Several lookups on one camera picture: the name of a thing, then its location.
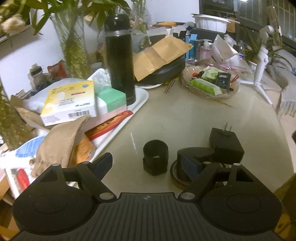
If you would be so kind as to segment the black power adapter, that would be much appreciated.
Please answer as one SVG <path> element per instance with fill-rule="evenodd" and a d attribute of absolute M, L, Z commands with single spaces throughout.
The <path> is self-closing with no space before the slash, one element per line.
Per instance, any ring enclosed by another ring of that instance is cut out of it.
<path fill-rule="evenodd" d="M 234 132 L 219 128 L 211 129 L 209 146 L 214 150 L 213 161 L 217 163 L 240 163 L 245 153 Z"/>

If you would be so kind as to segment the white plastic tray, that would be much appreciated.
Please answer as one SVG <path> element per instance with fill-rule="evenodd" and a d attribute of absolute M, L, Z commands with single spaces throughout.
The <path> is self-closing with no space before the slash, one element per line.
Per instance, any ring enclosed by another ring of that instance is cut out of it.
<path fill-rule="evenodd" d="M 90 152 L 89 161 L 92 162 L 107 146 L 107 144 L 117 135 L 122 127 L 132 118 L 132 116 L 147 102 L 149 93 L 137 87 L 135 89 L 136 102 L 127 107 L 126 111 L 119 114 L 112 114 L 110 117 L 104 116 L 102 120 L 95 121 L 90 118 L 84 127 L 84 132 L 92 142 L 95 150 Z M 14 151 L 7 151 L 1 154 L 1 168 L 4 169 L 12 197 L 14 199 L 23 192 L 16 173 L 18 169 L 24 169 L 30 184 L 35 180 L 31 172 L 34 167 L 37 150 L 48 133 L 37 136 Z"/>

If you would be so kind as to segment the small black eyepiece tube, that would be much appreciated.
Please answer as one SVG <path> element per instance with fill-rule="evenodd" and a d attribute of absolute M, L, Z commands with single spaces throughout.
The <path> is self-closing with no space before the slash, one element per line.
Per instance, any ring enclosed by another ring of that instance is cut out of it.
<path fill-rule="evenodd" d="M 161 140 L 151 140 L 143 147 L 142 159 L 144 170 L 152 176 L 158 176 L 167 172 L 169 149 Z"/>

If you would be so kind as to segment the pink sanitizer bottle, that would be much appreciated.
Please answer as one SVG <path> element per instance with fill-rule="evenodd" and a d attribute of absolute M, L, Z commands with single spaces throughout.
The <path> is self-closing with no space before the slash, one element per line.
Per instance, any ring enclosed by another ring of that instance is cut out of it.
<path fill-rule="evenodd" d="M 203 39 L 200 47 L 200 60 L 212 58 L 212 41 Z"/>

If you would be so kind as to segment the wooden chopsticks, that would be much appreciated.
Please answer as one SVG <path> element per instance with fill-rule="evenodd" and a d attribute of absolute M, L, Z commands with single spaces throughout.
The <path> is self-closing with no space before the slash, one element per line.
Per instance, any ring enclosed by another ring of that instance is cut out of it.
<path fill-rule="evenodd" d="M 174 85 L 175 81 L 176 81 L 176 79 L 174 78 L 169 82 L 168 86 L 166 87 L 165 93 L 170 92 L 170 90 L 171 90 L 172 86 Z"/>

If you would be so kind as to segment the black small packet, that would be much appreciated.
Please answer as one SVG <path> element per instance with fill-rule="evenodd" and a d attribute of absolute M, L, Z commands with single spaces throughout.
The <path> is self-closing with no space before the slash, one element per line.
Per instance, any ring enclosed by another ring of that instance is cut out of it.
<path fill-rule="evenodd" d="M 215 85 L 228 90 L 230 87 L 231 74 L 227 72 L 218 72 Z"/>

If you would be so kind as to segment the white food container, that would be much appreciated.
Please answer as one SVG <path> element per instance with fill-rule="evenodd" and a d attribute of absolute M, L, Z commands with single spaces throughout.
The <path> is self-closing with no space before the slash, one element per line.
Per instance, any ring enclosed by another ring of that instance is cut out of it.
<path fill-rule="evenodd" d="M 236 20 L 221 18 L 218 16 L 204 15 L 204 14 L 192 14 L 195 20 L 196 27 L 201 30 L 208 30 L 218 33 L 226 33 L 227 26 L 230 23 L 240 24 Z"/>

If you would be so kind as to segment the white gimbal tripod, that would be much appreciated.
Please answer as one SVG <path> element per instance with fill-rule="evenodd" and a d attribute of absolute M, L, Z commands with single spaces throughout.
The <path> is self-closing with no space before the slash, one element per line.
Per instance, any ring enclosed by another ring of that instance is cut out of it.
<path fill-rule="evenodd" d="M 279 25 L 271 26 L 267 25 L 263 27 L 259 31 L 259 35 L 262 39 L 261 46 L 258 52 L 258 58 L 259 62 L 257 63 L 255 74 L 254 74 L 254 80 L 253 81 L 246 81 L 246 80 L 240 80 L 241 84 L 247 84 L 247 85 L 253 85 L 266 99 L 266 101 L 272 105 L 272 101 L 265 92 L 265 90 L 262 88 L 261 80 L 264 74 L 264 70 L 268 64 L 268 49 L 266 47 L 267 40 L 269 35 L 273 35 L 275 37 L 275 41 L 278 42 L 278 46 L 282 45 L 282 33 L 281 33 L 281 27 Z"/>

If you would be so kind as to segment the yellow medicine box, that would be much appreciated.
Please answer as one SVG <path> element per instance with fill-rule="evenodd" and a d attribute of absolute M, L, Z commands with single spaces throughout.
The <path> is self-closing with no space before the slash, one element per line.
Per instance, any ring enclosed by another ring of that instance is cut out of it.
<path fill-rule="evenodd" d="M 94 82 L 90 80 L 50 89 L 40 117 L 45 126 L 52 126 L 84 115 L 97 116 Z"/>

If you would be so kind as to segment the black zip case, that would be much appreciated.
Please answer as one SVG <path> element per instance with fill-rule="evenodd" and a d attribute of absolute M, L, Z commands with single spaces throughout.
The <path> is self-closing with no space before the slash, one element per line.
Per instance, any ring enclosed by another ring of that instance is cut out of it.
<path fill-rule="evenodd" d="M 172 61 L 169 64 L 164 65 L 160 69 L 156 70 L 152 74 L 148 75 L 141 81 L 135 81 L 135 84 L 143 86 L 143 85 L 156 85 L 162 84 L 172 80 L 174 77 L 177 77 L 182 70 L 185 68 L 186 56 L 182 55 Z"/>

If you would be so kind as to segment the brown cloth pouch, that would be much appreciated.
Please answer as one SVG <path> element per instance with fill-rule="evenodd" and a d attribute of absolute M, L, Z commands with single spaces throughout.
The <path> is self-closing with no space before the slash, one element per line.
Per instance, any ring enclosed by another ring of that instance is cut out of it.
<path fill-rule="evenodd" d="M 66 168 L 71 160 L 76 138 L 81 136 L 80 129 L 90 118 L 84 115 L 74 121 L 54 126 L 38 148 L 31 175 L 40 176 L 52 164 Z"/>

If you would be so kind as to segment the red lighter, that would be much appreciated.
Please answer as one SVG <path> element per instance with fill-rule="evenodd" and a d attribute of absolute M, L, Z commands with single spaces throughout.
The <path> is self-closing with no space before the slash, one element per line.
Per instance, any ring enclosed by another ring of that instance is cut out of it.
<path fill-rule="evenodd" d="M 25 190 L 26 188 L 28 188 L 28 186 L 30 185 L 30 182 L 25 170 L 18 169 L 16 176 L 22 189 Z"/>

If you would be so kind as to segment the black cylindrical lens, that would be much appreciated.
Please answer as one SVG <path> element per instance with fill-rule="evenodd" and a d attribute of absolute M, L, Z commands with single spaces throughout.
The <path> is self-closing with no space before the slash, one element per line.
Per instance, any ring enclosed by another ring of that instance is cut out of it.
<path fill-rule="evenodd" d="M 213 162 L 214 150 L 205 147 L 190 147 L 177 151 L 176 174 L 185 182 L 196 179 L 206 167 L 204 162 Z"/>

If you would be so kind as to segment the black thermos bottle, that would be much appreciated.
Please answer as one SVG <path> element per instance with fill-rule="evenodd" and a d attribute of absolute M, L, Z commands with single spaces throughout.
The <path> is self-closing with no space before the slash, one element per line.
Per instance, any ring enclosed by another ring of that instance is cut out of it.
<path fill-rule="evenodd" d="M 126 104 L 136 101 L 130 18 L 126 14 L 107 16 L 104 22 L 107 66 L 112 88 L 126 95 Z"/>

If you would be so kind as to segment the green wet wipes pack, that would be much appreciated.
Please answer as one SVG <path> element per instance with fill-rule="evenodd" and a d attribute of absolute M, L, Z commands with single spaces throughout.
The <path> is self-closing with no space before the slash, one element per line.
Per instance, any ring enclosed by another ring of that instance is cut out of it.
<path fill-rule="evenodd" d="M 189 81 L 189 84 L 191 84 L 192 86 L 200 90 L 203 90 L 204 92 L 212 96 L 217 96 L 222 94 L 220 87 L 201 78 L 193 78 Z"/>

